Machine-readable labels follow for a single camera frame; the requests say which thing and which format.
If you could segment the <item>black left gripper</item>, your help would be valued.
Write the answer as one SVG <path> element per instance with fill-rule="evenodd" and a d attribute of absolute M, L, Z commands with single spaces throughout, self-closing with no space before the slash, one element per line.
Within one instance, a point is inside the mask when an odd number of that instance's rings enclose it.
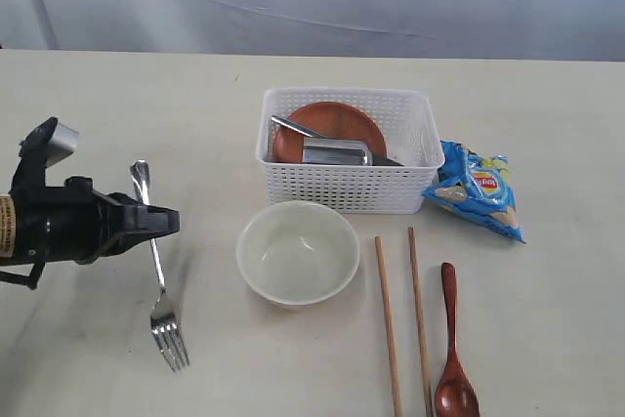
<path fill-rule="evenodd" d="M 120 255 L 142 241 L 180 231 L 178 211 L 139 206 L 136 199 L 122 192 L 100 193 L 88 177 L 66 179 L 61 196 L 49 218 L 50 262 L 89 265 L 100 257 Z M 138 234 L 134 232 L 136 214 Z"/>

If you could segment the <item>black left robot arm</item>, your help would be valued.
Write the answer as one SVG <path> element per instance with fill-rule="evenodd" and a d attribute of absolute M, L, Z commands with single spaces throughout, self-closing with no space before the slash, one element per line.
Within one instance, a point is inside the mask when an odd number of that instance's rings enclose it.
<path fill-rule="evenodd" d="M 1 281 L 34 290 L 50 263 L 89 265 L 179 230 L 178 211 L 121 192 L 102 194 L 87 177 L 68 178 L 61 187 L 16 188 L 1 197 L 1 267 L 31 270 L 1 271 Z"/>

